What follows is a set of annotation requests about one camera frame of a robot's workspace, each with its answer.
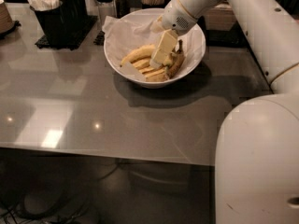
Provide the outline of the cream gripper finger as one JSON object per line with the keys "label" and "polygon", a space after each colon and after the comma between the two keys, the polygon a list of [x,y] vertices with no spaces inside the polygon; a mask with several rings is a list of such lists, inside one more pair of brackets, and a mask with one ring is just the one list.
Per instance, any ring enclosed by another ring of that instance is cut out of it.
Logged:
{"label": "cream gripper finger", "polygon": [[178,34],[172,29],[162,32],[160,38],[155,44],[155,49],[151,54],[149,65],[155,69],[159,68],[167,56],[176,47],[178,42]]}
{"label": "cream gripper finger", "polygon": [[150,30],[153,33],[160,33],[164,30],[163,26],[162,26],[162,16],[159,16],[151,25]]}

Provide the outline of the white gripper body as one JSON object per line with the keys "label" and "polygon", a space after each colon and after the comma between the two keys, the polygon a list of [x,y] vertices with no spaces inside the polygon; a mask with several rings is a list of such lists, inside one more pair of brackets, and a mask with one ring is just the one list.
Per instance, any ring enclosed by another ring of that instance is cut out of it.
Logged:
{"label": "white gripper body", "polygon": [[197,19],[188,13],[180,0],[171,0],[164,8],[162,26],[165,30],[175,30],[179,35],[187,34],[197,23]]}

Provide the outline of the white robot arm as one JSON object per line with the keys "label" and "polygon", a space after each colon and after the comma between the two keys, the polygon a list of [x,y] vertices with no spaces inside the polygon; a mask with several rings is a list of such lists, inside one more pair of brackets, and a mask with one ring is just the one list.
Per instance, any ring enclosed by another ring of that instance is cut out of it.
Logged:
{"label": "white robot arm", "polygon": [[262,85],[221,124],[215,224],[299,224],[299,23],[276,0],[171,0],[157,24],[185,35],[221,1],[234,12]]}

